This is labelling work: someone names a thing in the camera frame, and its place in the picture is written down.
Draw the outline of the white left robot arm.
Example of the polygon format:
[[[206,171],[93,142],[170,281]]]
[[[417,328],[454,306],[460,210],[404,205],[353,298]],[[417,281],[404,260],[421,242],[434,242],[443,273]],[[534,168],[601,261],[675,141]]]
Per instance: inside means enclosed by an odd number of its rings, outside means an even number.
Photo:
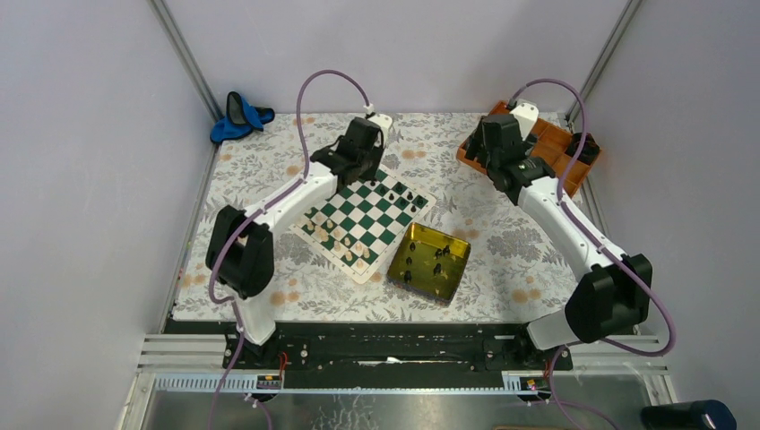
[[[349,185],[372,180],[393,126],[386,114],[354,117],[336,142],[307,156],[303,173],[245,209],[227,205],[217,214],[205,256],[211,284],[220,283],[246,340],[244,357],[272,365],[278,345],[272,309],[263,293],[274,274],[277,239],[305,212]]]

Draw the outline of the blue black cloth glove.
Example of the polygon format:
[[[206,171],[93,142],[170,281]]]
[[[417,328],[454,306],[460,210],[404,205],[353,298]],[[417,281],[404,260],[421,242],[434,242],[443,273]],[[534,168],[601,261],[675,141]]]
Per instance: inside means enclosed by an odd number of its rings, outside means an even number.
[[[241,94],[231,91],[226,100],[226,114],[213,126],[210,141],[222,144],[246,138],[253,132],[262,132],[274,118],[272,108],[252,106]]]

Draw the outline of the yellow metal tray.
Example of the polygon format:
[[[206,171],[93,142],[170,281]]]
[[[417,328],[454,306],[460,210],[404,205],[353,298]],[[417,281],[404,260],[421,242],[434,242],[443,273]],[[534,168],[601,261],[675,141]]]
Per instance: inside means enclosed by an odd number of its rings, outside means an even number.
[[[469,242],[413,222],[396,249],[386,278],[397,288],[448,306],[470,254]]]

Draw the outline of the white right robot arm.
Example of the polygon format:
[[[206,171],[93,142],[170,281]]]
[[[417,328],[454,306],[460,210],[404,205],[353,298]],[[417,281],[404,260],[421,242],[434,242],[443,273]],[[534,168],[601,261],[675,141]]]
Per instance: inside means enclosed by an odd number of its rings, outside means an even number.
[[[563,309],[527,323],[514,344],[522,367],[535,369],[551,349],[592,343],[646,320],[652,265],[629,255],[601,233],[558,191],[554,170],[529,149],[538,109],[522,103],[507,113],[483,116],[464,143],[464,157],[479,164],[494,187],[528,214],[569,264],[577,286]]]

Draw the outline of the aluminium frame post left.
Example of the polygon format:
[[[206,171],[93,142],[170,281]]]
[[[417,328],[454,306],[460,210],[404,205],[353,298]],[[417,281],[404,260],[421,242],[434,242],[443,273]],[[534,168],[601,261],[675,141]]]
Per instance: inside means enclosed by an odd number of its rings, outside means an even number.
[[[206,111],[214,122],[220,120],[222,117],[220,104],[205,79],[203,71],[197,63],[168,3],[165,0],[148,0],[147,4],[151,7]]]

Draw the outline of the black tape roll right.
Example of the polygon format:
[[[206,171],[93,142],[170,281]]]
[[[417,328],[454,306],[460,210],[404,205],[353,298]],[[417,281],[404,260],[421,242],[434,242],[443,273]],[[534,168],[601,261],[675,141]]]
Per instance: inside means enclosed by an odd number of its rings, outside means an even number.
[[[582,139],[582,133],[574,133],[571,136],[571,141],[566,147],[565,154],[569,157],[573,157],[577,152]],[[596,143],[591,133],[586,134],[586,138],[583,144],[583,148],[578,156],[577,162],[582,162],[588,166],[591,166],[600,155],[600,146]]]

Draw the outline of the dark cylinder bottom right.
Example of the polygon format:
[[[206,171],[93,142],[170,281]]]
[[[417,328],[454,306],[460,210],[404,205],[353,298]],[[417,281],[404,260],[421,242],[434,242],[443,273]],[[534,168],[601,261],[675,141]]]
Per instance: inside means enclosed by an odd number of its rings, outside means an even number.
[[[647,429],[738,429],[736,418],[719,400],[648,406],[641,410],[640,418]]]

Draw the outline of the aluminium frame post right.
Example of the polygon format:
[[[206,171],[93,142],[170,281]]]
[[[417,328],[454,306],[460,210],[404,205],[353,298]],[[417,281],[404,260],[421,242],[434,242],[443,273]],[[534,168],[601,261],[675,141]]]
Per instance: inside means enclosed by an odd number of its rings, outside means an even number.
[[[638,14],[641,6],[644,4],[644,0],[627,0],[622,9],[622,12],[618,16],[616,23],[610,31],[601,51],[599,52],[596,60],[594,61],[591,70],[589,71],[582,88],[579,90],[579,94],[584,103],[589,101],[596,85],[600,81],[602,74],[611,58],[614,56],[615,51],[626,35],[627,29],[634,21],[635,16]]]

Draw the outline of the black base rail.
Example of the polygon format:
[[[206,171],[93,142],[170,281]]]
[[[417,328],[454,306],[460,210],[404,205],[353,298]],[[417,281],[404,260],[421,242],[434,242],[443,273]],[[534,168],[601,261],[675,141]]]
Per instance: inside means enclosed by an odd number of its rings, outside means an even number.
[[[287,389],[497,389],[505,373],[570,371],[569,352],[528,352],[517,323],[280,322],[262,346],[231,322],[175,322],[143,343],[140,367],[279,376]]]

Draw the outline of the green white chess board mat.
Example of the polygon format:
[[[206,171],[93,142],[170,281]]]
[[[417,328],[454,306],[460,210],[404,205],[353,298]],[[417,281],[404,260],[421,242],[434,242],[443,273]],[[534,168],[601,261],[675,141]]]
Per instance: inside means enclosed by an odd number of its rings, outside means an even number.
[[[393,257],[403,233],[436,197],[384,168],[308,209],[290,231],[358,284]]]

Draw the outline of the floral patterned tablecloth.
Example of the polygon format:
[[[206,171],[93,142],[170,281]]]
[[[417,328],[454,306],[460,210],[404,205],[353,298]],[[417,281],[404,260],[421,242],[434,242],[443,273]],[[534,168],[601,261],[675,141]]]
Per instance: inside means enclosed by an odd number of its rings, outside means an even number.
[[[552,241],[528,215],[497,192],[481,173],[455,157],[478,122],[475,114],[397,114],[381,169],[403,196],[425,206],[400,210],[370,186],[354,185],[328,207],[315,208],[327,251],[305,240],[298,222],[275,244],[275,272],[263,300],[280,321],[303,322],[527,322],[559,309],[575,289],[574,274]],[[261,133],[220,146],[188,261],[172,309],[177,321],[228,321],[230,305],[210,300],[205,264],[213,222],[225,206],[244,208],[300,176],[298,122],[278,117]],[[466,240],[471,254],[452,301],[440,305],[388,279],[394,247],[382,262],[373,238],[398,241],[417,222]]]

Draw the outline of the aluminium frame post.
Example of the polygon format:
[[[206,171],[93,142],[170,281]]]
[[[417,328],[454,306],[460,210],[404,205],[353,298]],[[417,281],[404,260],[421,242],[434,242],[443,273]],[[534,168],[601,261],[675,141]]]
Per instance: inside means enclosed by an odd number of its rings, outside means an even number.
[[[197,63],[168,3],[165,0],[148,0],[147,4],[151,7],[206,111],[214,122],[220,120],[222,117],[220,104],[205,79],[203,71]]]
[[[638,14],[641,6],[644,4],[644,0],[627,0],[622,9],[622,12],[618,16],[616,23],[610,31],[601,51],[599,52],[596,60],[594,61],[591,70],[589,71],[582,88],[579,90],[579,94],[584,103],[589,101],[596,85],[600,81],[602,74],[611,58],[614,56],[615,51],[626,35],[627,29],[634,21],[635,16]]]

